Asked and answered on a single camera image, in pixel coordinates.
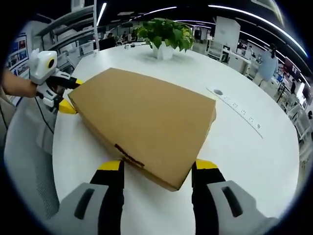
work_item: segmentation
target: potted plant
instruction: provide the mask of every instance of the potted plant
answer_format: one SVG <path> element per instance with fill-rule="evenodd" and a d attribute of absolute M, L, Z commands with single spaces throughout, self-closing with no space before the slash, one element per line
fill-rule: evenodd
<path fill-rule="evenodd" d="M 171 59 L 177 47 L 186 52 L 194 41 L 187 25 L 162 18 L 144 22 L 136 28 L 136 33 L 150 45 L 157 59 Z"/>

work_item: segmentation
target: cardboard box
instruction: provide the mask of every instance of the cardboard box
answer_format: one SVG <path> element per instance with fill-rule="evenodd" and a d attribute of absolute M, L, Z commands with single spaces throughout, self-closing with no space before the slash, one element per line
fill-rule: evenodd
<path fill-rule="evenodd" d="M 112 68 L 68 96 L 114 156 L 170 191 L 180 189 L 216 117 L 215 100 Z"/>

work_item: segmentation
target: ceiling light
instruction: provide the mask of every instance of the ceiling light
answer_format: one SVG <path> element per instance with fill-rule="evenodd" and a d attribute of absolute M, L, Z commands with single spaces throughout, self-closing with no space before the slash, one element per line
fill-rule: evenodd
<path fill-rule="evenodd" d="M 132 13 L 134 13 L 134 11 L 125 11 L 125 12 L 120 12 L 117 15 L 118 16 L 127 16 L 127 15 L 130 15 Z"/>
<path fill-rule="evenodd" d="M 250 37 L 252 37 L 252 38 L 254 38 L 254 39 L 256 39 L 256 40 L 259 40 L 261 43 L 264 43 L 266 46 L 269 47 L 269 44 L 267 44 L 266 42 L 263 42 L 261 39 L 258 39 L 257 37 L 254 37 L 254 36 L 251 35 L 251 34 L 248 34 L 248 33 L 242 32 L 242 31 L 240 31 L 240 32 L 241 32 L 241 33 L 244 33 L 244 34 L 246 34 L 246 35 L 248 35 L 248 36 L 250 36 Z"/>
<path fill-rule="evenodd" d="M 101 11 L 100 11 L 100 15 L 99 15 L 99 18 L 98 18 L 98 22 L 97 22 L 97 26 L 99 25 L 100 23 L 100 20 L 101 20 L 101 17 L 103 15 L 103 12 L 104 12 L 104 9 L 106 9 L 106 6 L 107 6 L 107 3 L 103 3 L 102 7 L 101 7 Z"/>
<path fill-rule="evenodd" d="M 253 23 L 251 23 L 251 22 L 249 22 L 249 21 L 246 21 L 246 20 L 243 20 L 243 19 L 240 19 L 240 18 L 236 18 L 236 19 L 241 20 L 241 21 L 245 21 L 245 22 L 247 22 L 247 23 L 250 23 L 250 24 L 256 26 L 256 24 L 253 24 Z M 310 73 L 312 73 L 312 71 L 311 71 L 311 69 L 309 68 L 309 66 L 307 65 L 307 63 L 302 59 L 302 57 L 298 54 L 298 52 L 296 52 L 290 45 L 288 45 L 284 40 L 282 40 L 281 38 L 279 38 L 276 34 L 274 34 L 274 33 L 270 32 L 270 31 L 268 31 L 267 29 L 265 29 L 265 28 L 263 28 L 263 27 L 261 27 L 261 26 L 258 26 L 258 28 L 260 28 L 260 29 L 266 31 L 267 33 L 270 33 L 271 35 L 273 35 L 274 37 L 276 37 L 277 39 L 279 39 L 282 43 L 286 44 L 286 45 L 300 58 L 300 60 L 301 60 L 301 61 L 303 62 L 303 64 L 307 67 L 307 69 L 310 71 Z"/>
<path fill-rule="evenodd" d="M 255 23 L 251 23 L 250 21 L 246 21 L 246 20 L 240 19 L 240 18 L 238 18 L 238 17 L 235 17 L 235 19 L 240 20 L 240 21 L 247 22 L 247 23 L 252 24 L 252 25 L 254 25 L 254 26 L 257 26 Z"/>
<path fill-rule="evenodd" d="M 148 13 L 144 14 L 144 16 L 145 16 L 145 15 L 149 15 L 149 14 L 151 14 L 151 13 L 158 12 L 158 11 L 165 11 L 165 10 L 174 9 L 174 8 L 177 8 L 177 7 L 176 7 L 176 6 L 172 6 L 172 7 L 167 7 L 167 8 L 163 8 L 163 9 L 151 11 L 151 12 L 148 12 Z"/>
<path fill-rule="evenodd" d="M 302 73 L 300 73 L 300 75 L 301 75 L 301 77 L 304 79 L 304 81 L 306 82 L 306 84 L 307 84 L 309 87 L 311 87 L 311 86 L 309 85 L 308 81 L 305 79 L 305 76 L 303 76 Z"/>
<path fill-rule="evenodd" d="M 213 8 L 220 8 L 220 9 L 226 9 L 226 10 L 232 10 L 232 11 L 237 11 L 249 16 L 252 16 L 254 18 L 257 18 L 261 21 L 263 21 L 264 23 L 267 23 L 268 25 L 272 26 L 273 28 L 277 29 L 278 31 L 280 31 L 281 33 L 283 33 L 286 37 L 288 37 L 294 44 L 296 44 L 297 47 L 299 47 L 299 49 L 308 57 L 308 54 L 306 53 L 306 51 L 301 47 L 301 45 L 292 37 L 290 36 L 288 33 L 286 33 L 284 30 L 282 30 L 280 27 L 278 27 L 277 25 L 273 24 L 272 22 L 263 19 L 262 17 L 259 17 L 257 15 L 254 15 L 250 12 L 246 12 L 243 10 L 239 10 L 236 8 L 231 8 L 231 7 L 227 7 L 227 6 L 216 6 L 216 5 L 208 5 L 209 7 L 213 7 Z"/>
<path fill-rule="evenodd" d="M 291 61 L 291 59 L 289 59 L 288 57 L 286 57 L 286 58 L 296 67 L 297 70 L 300 71 L 300 69 L 297 67 L 297 65 L 295 65 L 295 63 L 293 61 Z"/>
<path fill-rule="evenodd" d="M 297 95 L 296 95 L 298 98 L 302 97 L 302 95 L 303 95 L 302 93 L 303 93 L 304 87 L 305 87 L 305 84 L 301 83 L 300 87 L 299 87 L 299 89 L 297 91 Z"/>
<path fill-rule="evenodd" d="M 211 27 L 204 26 L 204 25 L 194 25 L 194 27 L 211 28 Z"/>
<path fill-rule="evenodd" d="M 282 62 L 283 65 L 285 64 L 285 62 L 282 61 L 281 59 L 279 59 L 278 57 L 277 57 L 277 59 L 278 59 L 280 62 Z"/>
<path fill-rule="evenodd" d="M 259 40 L 261 43 L 264 43 L 266 46 L 268 46 L 269 47 L 269 44 L 268 43 L 266 43 L 266 42 L 264 42 L 264 41 L 262 41 L 261 39 L 258 39 L 257 37 L 254 37 L 253 35 L 251 35 L 251 34 L 248 34 L 248 33 L 246 33 L 246 32 L 242 32 L 242 31 L 240 31 L 241 33 L 244 33 L 244 34 L 246 34 L 246 35 L 248 35 L 248 36 L 250 36 L 250 37 L 252 37 L 252 38 L 254 38 L 254 39 L 256 39 L 256 40 Z M 278 54 L 280 54 L 283 58 L 286 58 L 282 53 L 280 53 L 279 51 L 276 51 Z"/>
<path fill-rule="evenodd" d="M 283 56 L 284 59 L 286 58 L 286 57 L 285 57 L 282 53 L 280 53 L 279 51 L 276 50 L 276 52 L 277 52 L 278 54 L 280 54 L 281 56 Z"/>
<path fill-rule="evenodd" d="M 205 23 L 205 24 L 215 24 L 215 23 L 211 23 L 211 22 L 205 22 L 205 21 L 190 21 L 190 20 L 176 20 L 176 21 L 180 21 L 180 22 L 196 22 L 196 23 Z"/>
<path fill-rule="evenodd" d="M 248 40 L 248 42 L 251 42 L 251 43 L 255 44 L 256 46 L 262 48 L 263 50 L 266 50 L 263 46 L 260 46 L 259 44 L 255 43 L 255 42 L 253 42 L 251 40 Z"/>

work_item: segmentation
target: wall poster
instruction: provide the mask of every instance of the wall poster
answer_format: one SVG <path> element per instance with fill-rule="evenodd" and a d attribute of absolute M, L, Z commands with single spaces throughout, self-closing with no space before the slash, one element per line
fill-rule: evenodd
<path fill-rule="evenodd" d="M 29 79 L 27 36 L 25 33 L 21 33 L 12 44 L 6 67 L 14 75 Z M 17 105 L 20 100 L 20 97 L 17 96 L 7 95 L 7 97 L 14 105 Z"/>

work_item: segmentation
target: white table surface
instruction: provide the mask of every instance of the white table surface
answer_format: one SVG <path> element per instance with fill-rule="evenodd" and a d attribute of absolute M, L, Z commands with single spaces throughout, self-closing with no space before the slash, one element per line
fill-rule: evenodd
<path fill-rule="evenodd" d="M 149 46 L 114 47 L 86 56 L 72 76 L 87 81 L 110 67 L 153 76 L 217 99 L 217 118 L 198 158 L 216 163 L 226 180 L 233 180 L 256 199 L 265 216 L 279 217 L 286 211 L 298 179 L 297 135 L 286 114 L 264 91 L 207 56 L 175 51 L 171 60 L 159 61 Z M 221 90 L 245 107 L 261 124 L 263 138 L 206 87 Z M 79 115 L 58 114 L 53 172 L 60 201 L 81 183 L 89 183 L 100 164 L 111 159 Z M 194 234 L 191 194 L 190 174 L 179 191 L 169 192 L 127 166 L 122 234 Z"/>

